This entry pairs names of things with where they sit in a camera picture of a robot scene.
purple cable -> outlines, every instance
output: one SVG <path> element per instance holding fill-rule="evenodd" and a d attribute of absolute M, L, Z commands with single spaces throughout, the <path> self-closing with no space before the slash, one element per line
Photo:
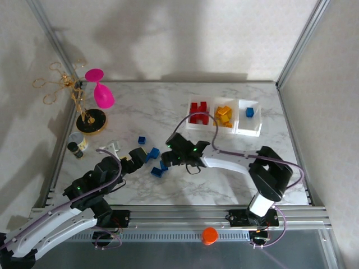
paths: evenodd
<path fill-rule="evenodd" d="M 202 115 L 207 115 L 209 117 L 211 117 L 215 123 L 215 133 L 214 133 L 214 136 L 213 136 L 213 139 L 212 139 L 212 142 L 211 142 L 211 145 L 212 145 L 212 148 L 214 150 L 219 150 L 215 145 L 214 145 L 214 141 L 217 137 L 217 134 L 218 134 L 218 123 L 216 121 L 216 119 L 210 115 L 208 112 L 194 112 L 194 113 L 191 113 L 187 116 L 185 116 L 180 122 L 179 124 L 177 125 L 177 127 L 174 129 L 173 133 L 175 133 L 178 128 L 181 126 L 181 124 L 189 117 L 193 116 L 193 115 L 198 115 L 198 114 L 202 114 Z M 289 161 L 283 161 L 283 160 L 278 160 L 278 159 L 274 159 L 274 158 L 269 158 L 269 157 L 265 157 L 265 156 L 257 156 L 257 155 L 245 155 L 243 153 L 237 153 L 237 152 L 231 152 L 231 151 L 226 151 L 226 150 L 219 150 L 220 153 L 224 153 L 224 154 L 228 154 L 228 155 L 234 155 L 234 156 L 239 156 L 239 157 L 247 157 L 247 158 L 255 158 L 255 159 L 261 159 L 261 160 L 266 160 L 266 161 L 272 161 L 274 163 L 278 163 L 278 164 L 285 164 L 285 165 L 291 165 L 291 166 L 294 166 L 295 168 L 297 168 L 299 170 L 299 173 L 300 173 L 300 177 L 297 181 L 295 181 L 293 184 L 289 185 L 287 187 L 287 189 L 289 188 L 292 188 L 294 187 L 295 185 L 297 185 L 300 181 L 302 181 L 304 179 L 304 170 L 303 168 L 301 168 L 299 165 L 297 164 L 294 164 L 294 163 L 291 163 Z"/>
<path fill-rule="evenodd" d="M 34 221 L 34 223 L 32 223 L 31 225 L 29 225 L 27 228 L 25 228 L 21 233 L 19 233 L 16 237 L 14 238 L 21 238 L 24 234 L 26 234 L 27 231 L 33 229 L 35 226 L 41 224 L 44 220 L 48 219 L 49 217 L 53 216 L 54 214 L 56 214 L 58 211 L 60 211 L 61 209 L 63 209 L 64 207 L 67 207 L 69 205 L 71 205 L 72 203 L 80 200 L 80 199 L 83 199 L 84 197 L 90 195 L 90 194 L 93 194 L 94 192 L 97 192 L 97 191 L 101 191 L 103 188 L 106 188 L 107 186 L 110 186 L 111 184 L 115 183 L 117 181 L 117 179 L 119 178 L 119 176 L 121 175 L 121 171 L 122 171 L 122 166 L 121 166 L 121 161 L 117 159 L 116 156 L 114 156 L 111 152 L 107 151 L 107 150 L 102 150 L 102 149 L 96 149 L 97 152 L 104 152 L 104 153 L 107 153 L 108 155 L 110 155 L 112 158 L 115 159 L 115 161 L 117 162 L 118 164 L 118 174 L 117 176 L 111 180 L 110 182 L 106 183 L 106 184 L 103 184 L 101 185 L 100 187 L 98 188 L 95 188 L 89 192 L 86 192 L 72 200 L 70 200 L 69 202 L 66 202 L 66 203 L 63 203 L 62 205 L 59 205 L 57 207 L 55 207 L 54 209 L 51 210 L 51 215 L 48 214 L 48 211 L 46 214 L 44 214 L 43 216 L 41 216 L 40 218 L 38 218 L 36 221 Z M 9 240 L 7 243 L 5 243 L 4 245 L 2 245 L 0 247 L 0 251 L 3 250 L 4 248 L 8 247 L 9 245 L 11 245 L 13 243 L 13 239 L 12 238 L 11 240 Z"/>
<path fill-rule="evenodd" d="M 94 227 L 92 227 L 92 229 L 104 231 L 105 233 L 108 233 L 108 234 L 111 235 L 112 237 L 116 238 L 117 241 L 119 241 L 119 245 L 117 245 L 117 246 L 115 246 L 115 247 L 101 247 L 101 249 L 102 249 L 103 251 L 104 251 L 105 249 L 114 249 L 114 248 L 119 248 L 120 246 L 122 246 L 121 238 L 120 238 L 117 234 L 115 234 L 115 233 L 113 233 L 113 232 L 111 232 L 111 231 L 109 231 L 109 230 L 107 230 L 107 229 L 105 229 L 105 228 L 99 227 L 99 226 L 94 226 Z M 95 241 L 95 248 L 96 248 L 96 249 L 97 249 L 97 247 L 98 247 L 97 243 L 99 242 L 99 240 L 100 240 L 100 238 L 101 238 L 102 236 L 103 236 L 103 235 L 100 235 L 100 236 L 98 236 L 98 237 L 96 238 L 96 241 Z"/>
<path fill-rule="evenodd" d="M 258 245 L 258 244 L 254 243 L 254 242 L 251 242 L 251 244 L 254 245 L 255 247 L 260 247 L 260 248 L 270 247 L 271 245 L 274 245 L 276 242 L 280 241 L 281 238 L 282 238 L 282 237 L 284 236 L 284 234 L 286 233 L 286 230 L 287 230 L 287 219 L 286 219 L 286 217 L 285 217 L 285 215 L 284 215 L 284 213 L 283 213 L 282 210 L 280 210 L 279 208 L 277 208 L 277 206 L 274 206 L 274 208 L 275 208 L 276 210 L 278 210 L 278 212 L 279 212 L 279 213 L 282 215 L 282 217 L 283 217 L 283 221 L 284 221 L 283 231 L 282 231 L 282 233 L 280 234 L 280 236 L 279 236 L 275 241 L 271 242 L 270 244 Z"/>

